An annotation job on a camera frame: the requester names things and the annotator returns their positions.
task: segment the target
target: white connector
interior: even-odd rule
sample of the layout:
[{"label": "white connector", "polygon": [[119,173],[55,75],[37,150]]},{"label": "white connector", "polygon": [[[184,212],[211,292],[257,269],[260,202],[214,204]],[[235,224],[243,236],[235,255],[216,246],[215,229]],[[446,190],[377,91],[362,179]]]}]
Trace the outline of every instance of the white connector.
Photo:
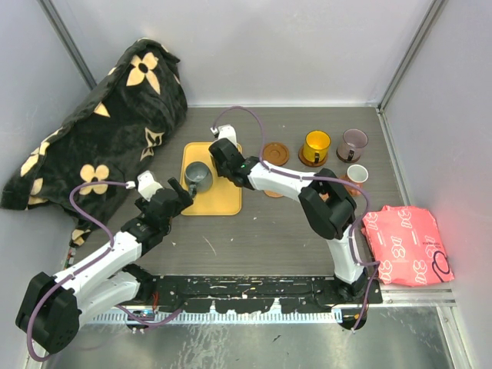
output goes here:
[{"label": "white connector", "polygon": [[144,171],[137,179],[138,193],[147,201],[150,201],[155,192],[162,188],[162,185],[155,180],[151,171]]},{"label": "white connector", "polygon": [[218,128],[217,139],[220,140],[221,138],[226,138],[230,142],[232,142],[234,146],[236,147],[238,146],[238,138],[236,136],[236,130],[231,125],[221,125]]}]

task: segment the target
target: brown coaster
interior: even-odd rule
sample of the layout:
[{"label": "brown coaster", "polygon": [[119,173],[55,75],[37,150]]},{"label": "brown coaster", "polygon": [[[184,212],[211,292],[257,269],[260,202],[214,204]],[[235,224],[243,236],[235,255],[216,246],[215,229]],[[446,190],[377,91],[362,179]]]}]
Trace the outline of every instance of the brown coaster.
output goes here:
[{"label": "brown coaster", "polygon": [[273,192],[273,191],[264,191],[264,194],[271,197],[271,198],[282,198],[282,197],[284,197],[282,194],[278,194],[277,192]]},{"label": "brown coaster", "polygon": [[326,160],[328,160],[328,153],[326,154],[326,156],[324,157],[324,159],[320,162],[318,162],[317,164],[311,162],[311,161],[308,161],[304,155],[302,155],[302,149],[303,149],[303,145],[301,146],[301,148],[299,149],[299,160],[302,162],[302,164],[304,165],[307,165],[308,167],[320,167],[322,166],[324,163],[326,163]]},{"label": "brown coaster", "polygon": [[270,142],[263,149],[263,159],[281,167],[289,160],[289,149],[280,142]]}]

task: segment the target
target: gray mug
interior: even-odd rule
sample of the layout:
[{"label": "gray mug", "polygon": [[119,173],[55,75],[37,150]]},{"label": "gray mug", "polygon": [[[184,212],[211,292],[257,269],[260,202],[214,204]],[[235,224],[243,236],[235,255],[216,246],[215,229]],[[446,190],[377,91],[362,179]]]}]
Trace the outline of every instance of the gray mug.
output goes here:
[{"label": "gray mug", "polygon": [[205,163],[194,161],[184,170],[184,182],[194,198],[197,193],[206,192],[212,186],[212,172]]},{"label": "gray mug", "polygon": [[355,163],[361,158],[367,142],[367,135],[360,129],[346,130],[337,148],[338,158],[346,163]]}]

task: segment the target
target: cable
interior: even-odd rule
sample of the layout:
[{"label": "cable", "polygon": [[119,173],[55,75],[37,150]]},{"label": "cable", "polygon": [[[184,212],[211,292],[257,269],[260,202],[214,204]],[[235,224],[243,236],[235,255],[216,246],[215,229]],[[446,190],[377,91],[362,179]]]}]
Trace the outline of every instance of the cable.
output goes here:
[{"label": "cable", "polygon": [[[69,195],[69,200],[70,200],[70,204],[71,206],[80,214],[82,215],[84,218],[88,219],[89,221],[93,222],[94,224],[98,225],[109,237],[109,246],[108,248],[106,248],[106,250],[100,254],[99,256],[97,256],[96,258],[94,258],[92,261],[89,261],[86,265],[83,265],[82,267],[80,267],[77,271],[74,271],[73,274],[70,274],[68,275],[67,277],[63,278],[61,281],[59,281],[57,284],[55,284],[53,287],[51,287],[49,289],[49,291],[39,300],[39,302],[36,304],[34,310],[32,311],[32,314],[31,314],[31,317],[29,318],[29,322],[28,322],[28,329],[27,329],[27,345],[28,345],[28,352],[29,352],[29,355],[31,355],[31,357],[36,360],[36,361],[39,361],[39,362],[44,362],[44,361],[47,361],[52,355],[49,354],[45,357],[40,357],[36,354],[35,352],[35,349],[34,349],[34,345],[32,343],[32,329],[34,327],[34,322],[35,322],[35,319],[37,318],[38,314],[39,314],[39,311],[41,310],[42,306],[45,304],[45,302],[50,298],[50,296],[57,290],[59,289],[63,284],[65,284],[66,282],[70,281],[71,279],[75,278],[78,274],[82,273],[83,271],[85,271],[86,269],[88,269],[89,267],[91,267],[92,265],[96,264],[97,262],[99,262],[101,259],[105,258],[110,252],[111,250],[113,249],[114,245],[115,245],[115,237],[113,236],[112,232],[109,230],[108,227],[106,227],[104,224],[102,224],[99,220],[97,220],[96,218],[94,218],[93,216],[91,216],[90,214],[88,214],[87,212],[85,212],[83,209],[81,209],[76,203],[75,203],[75,199],[74,199],[74,196],[76,193],[78,193],[81,189],[83,189],[84,187],[88,187],[88,186],[93,186],[93,185],[113,185],[113,186],[119,186],[119,187],[127,187],[127,184],[124,183],[124,182],[115,182],[115,181],[96,181],[96,182],[87,182],[87,183],[83,183],[83,184],[80,184],[79,186],[75,187],[73,190],[71,190],[70,192],[70,195]],[[121,305],[116,305],[117,308],[119,308],[120,310],[123,310],[129,317],[131,317],[132,319],[135,319],[136,321],[138,321],[139,323],[141,323],[142,321],[136,317],[135,315],[133,315],[130,311],[128,311],[127,309],[125,309],[124,307],[122,307]],[[145,325],[148,325],[148,326],[155,326],[155,327],[160,327],[166,323],[168,323],[169,321],[171,321],[172,319],[174,319],[175,317],[177,317],[179,315],[179,313],[181,313],[182,309],[177,309],[175,312],[173,312],[171,315],[169,315],[168,317],[166,317],[163,321],[160,321],[158,323],[148,323],[148,322],[145,322]]]},{"label": "cable", "polygon": [[358,227],[358,225],[362,222],[362,219],[364,218],[364,216],[369,211],[369,208],[371,207],[371,200],[369,198],[369,194],[365,190],[363,190],[362,188],[359,188],[357,185],[355,185],[353,183],[350,183],[348,181],[344,181],[344,180],[339,179],[339,178],[314,177],[314,176],[313,177],[302,177],[300,175],[294,175],[292,173],[287,173],[286,171],[281,171],[279,169],[269,167],[268,164],[263,160],[263,150],[264,150],[264,146],[266,144],[266,136],[264,134],[264,125],[263,125],[263,122],[261,121],[260,117],[258,117],[256,115],[256,113],[254,113],[254,111],[252,111],[251,109],[245,108],[244,106],[239,106],[239,105],[231,106],[230,108],[227,108],[227,109],[223,110],[223,112],[220,113],[218,117],[216,117],[216,119],[214,121],[214,124],[212,125],[211,128],[212,129],[215,129],[217,127],[217,123],[218,123],[219,119],[222,117],[222,115],[224,115],[226,112],[228,112],[230,110],[234,110],[234,109],[239,109],[239,110],[243,110],[243,111],[248,112],[249,114],[251,114],[253,116],[253,118],[256,120],[256,122],[260,126],[260,131],[261,131],[261,148],[260,148],[260,154],[259,154],[258,157],[260,159],[261,165],[263,165],[264,168],[268,169],[272,173],[276,173],[278,175],[283,175],[285,177],[289,177],[289,178],[293,178],[293,179],[299,179],[301,181],[303,181],[303,180],[308,180],[308,181],[328,181],[328,182],[339,183],[341,185],[346,185],[346,186],[349,186],[349,187],[352,187],[352,188],[356,189],[357,191],[359,191],[360,193],[362,193],[362,195],[364,196],[364,198],[366,200],[366,208],[362,212],[362,215],[359,216],[359,217],[357,217],[355,219],[354,223],[351,225],[351,227],[349,229],[349,232],[348,232],[348,234],[349,234],[348,235],[348,243],[350,245],[349,248],[351,250],[351,256],[352,256],[352,259],[354,260],[354,263],[359,264],[359,265],[361,265],[363,267],[374,267],[374,273],[371,276],[371,278],[369,278],[369,282],[367,283],[366,293],[364,295],[364,301],[363,301],[363,304],[362,304],[361,313],[359,314],[359,318],[357,319],[357,321],[355,322],[354,327],[352,328],[355,331],[355,329],[359,325],[359,322],[361,320],[361,317],[362,317],[363,313],[365,312],[365,308],[367,306],[367,297],[369,296],[369,290],[371,288],[371,283],[374,280],[374,278],[376,276],[376,273],[377,273],[377,269],[379,267],[379,264],[381,263],[380,261],[369,261],[369,262],[362,261],[360,258],[357,257],[357,254],[356,254],[356,251],[355,251],[354,231]]},{"label": "cable", "polygon": [[[446,265],[447,265],[447,271],[443,271],[440,266],[437,264],[437,259],[436,259],[436,256],[437,254],[441,254],[443,255],[444,257],[444,260],[446,261]],[[434,256],[432,257],[433,261],[432,261],[432,270],[434,271],[434,273],[437,275],[437,277],[439,278],[439,281],[441,281],[441,283],[444,283],[444,279],[439,275],[439,273],[436,272],[436,269],[438,271],[440,271],[442,274],[445,274],[445,275],[448,275],[449,273],[451,273],[451,268],[449,266],[449,263],[447,262],[447,257],[446,257],[446,254],[444,252],[442,252],[441,250],[436,250],[434,252]]]},{"label": "cable", "polygon": [[152,301],[152,312],[155,314],[155,311],[157,310],[157,305],[159,303],[159,293],[153,293],[152,297],[154,298],[154,300]]}]

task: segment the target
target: orange coaster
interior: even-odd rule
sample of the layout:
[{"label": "orange coaster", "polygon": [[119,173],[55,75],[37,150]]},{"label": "orange coaster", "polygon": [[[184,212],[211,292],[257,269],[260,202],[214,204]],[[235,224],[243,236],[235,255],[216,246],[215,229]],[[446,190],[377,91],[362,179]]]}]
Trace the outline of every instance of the orange coaster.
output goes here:
[{"label": "orange coaster", "polygon": [[270,142],[264,146],[263,159],[281,167],[289,160],[289,149],[280,142]]},{"label": "orange coaster", "polygon": [[284,197],[282,194],[278,194],[277,192],[273,192],[273,191],[264,191],[264,194],[271,197],[271,198],[283,198]]},{"label": "orange coaster", "polygon": [[299,160],[302,162],[302,164],[304,165],[307,165],[308,167],[320,167],[322,166],[324,163],[326,163],[326,160],[328,160],[328,153],[326,154],[326,156],[324,157],[324,159],[320,162],[318,162],[317,164],[313,163],[312,161],[308,161],[304,155],[302,155],[302,149],[303,149],[304,146],[301,146],[301,148],[299,149]]},{"label": "orange coaster", "polygon": [[184,147],[180,185],[188,190],[185,183],[185,169],[193,161],[201,161],[210,168],[213,184],[208,191],[196,195],[193,205],[181,212],[183,215],[236,215],[241,210],[241,189],[234,186],[227,178],[217,176],[208,151],[211,144],[211,142],[191,142]]}]

